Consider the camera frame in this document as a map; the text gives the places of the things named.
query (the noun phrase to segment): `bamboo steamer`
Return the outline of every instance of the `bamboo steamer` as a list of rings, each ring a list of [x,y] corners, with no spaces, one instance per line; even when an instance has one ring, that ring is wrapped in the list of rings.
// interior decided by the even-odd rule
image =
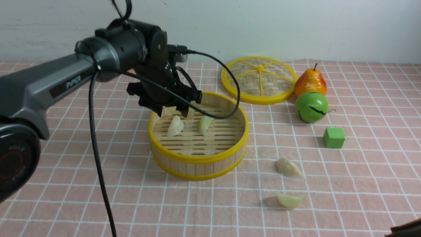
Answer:
[[[255,105],[273,105],[287,100],[298,80],[291,67],[267,57],[243,57],[226,66],[238,81],[241,101]],[[221,81],[227,93],[236,98],[237,88],[225,69]]]
[[[235,101],[213,92],[203,92],[197,107],[215,115],[229,114]],[[172,118],[178,115],[184,122],[183,131],[175,137],[166,133]],[[155,162],[167,173],[187,180],[208,180],[234,169],[242,160],[248,137],[248,121],[241,107],[227,119],[215,119],[206,136],[199,133],[198,124],[203,117],[189,109],[187,118],[174,107],[164,108],[161,118],[152,113],[148,136]]]

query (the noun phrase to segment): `green apple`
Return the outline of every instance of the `green apple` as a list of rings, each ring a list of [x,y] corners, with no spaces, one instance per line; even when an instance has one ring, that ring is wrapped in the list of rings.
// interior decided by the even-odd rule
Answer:
[[[329,105],[326,97],[319,92],[306,92],[295,102],[297,116],[307,123],[321,120],[327,113]]]

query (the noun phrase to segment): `green cube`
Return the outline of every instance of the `green cube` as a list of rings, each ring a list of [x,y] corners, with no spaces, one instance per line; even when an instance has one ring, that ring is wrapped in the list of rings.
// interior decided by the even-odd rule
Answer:
[[[326,148],[341,149],[345,142],[345,134],[340,127],[328,127],[323,135]]]

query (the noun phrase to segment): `grid pattern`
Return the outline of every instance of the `grid pattern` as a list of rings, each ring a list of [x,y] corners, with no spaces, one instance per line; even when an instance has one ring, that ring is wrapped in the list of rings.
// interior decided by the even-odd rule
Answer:
[[[151,159],[151,112],[125,92],[132,78],[98,83],[99,153],[119,237],[380,237],[421,218],[421,65],[298,60],[300,76],[318,63],[330,109],[312,125],[288,101],[242,103],[250,121],[238,167],[208,181],[163,172]],[[38,62],[0,62],[0,75]],[[225,94],[215,63],[182,65],[201,90]],[[90,145],[88,85],[48,110],[51,139],[27,185],[0,204],[8,237],[110,237]],[[323,148],[326,127],[344,129],[342,149]],[[276,173],[279,157],[304,173]],[[305,194],[283,209],[275,191]]]

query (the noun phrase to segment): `white wall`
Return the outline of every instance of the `white wall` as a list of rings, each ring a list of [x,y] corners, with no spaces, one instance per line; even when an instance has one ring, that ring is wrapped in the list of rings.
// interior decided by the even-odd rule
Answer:
[[[132,1],[133,19],[224,61],[421,62],[421,0]],[[116,16],[110,0],[1,0],[0,60],[72,53],[77,40]]]

